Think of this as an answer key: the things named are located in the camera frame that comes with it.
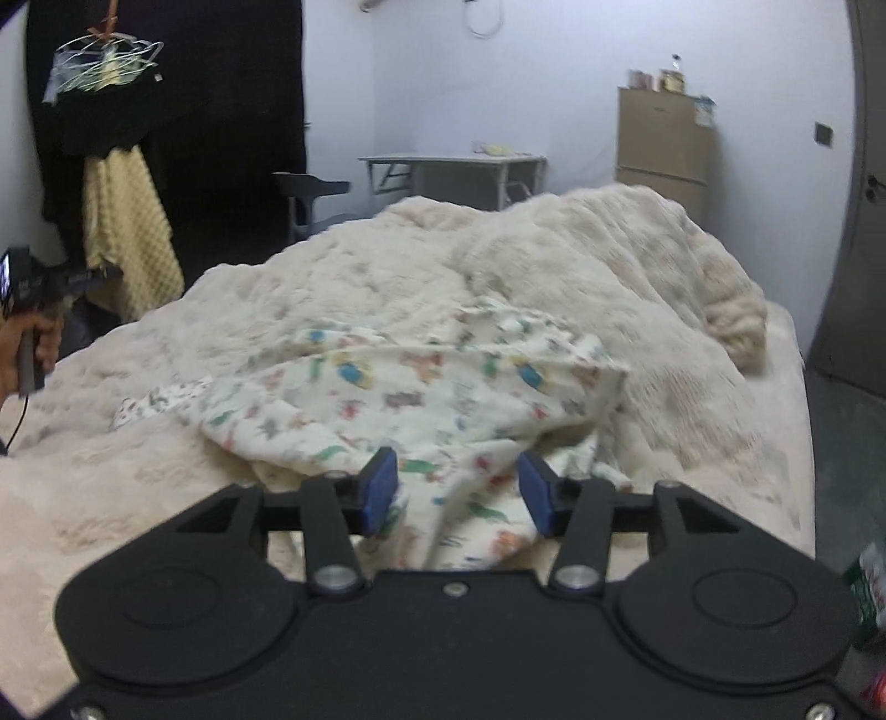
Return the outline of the person left hand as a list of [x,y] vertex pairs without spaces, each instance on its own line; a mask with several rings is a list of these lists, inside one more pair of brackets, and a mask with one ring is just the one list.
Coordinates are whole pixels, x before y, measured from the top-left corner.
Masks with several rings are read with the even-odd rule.
[[61,316],[38,312],[19,313],[2,321],[0,330],[0,392],[2,402],[19,393],[19,369],[25,358],[29,366],[39,366],[47,375],[60,357]]

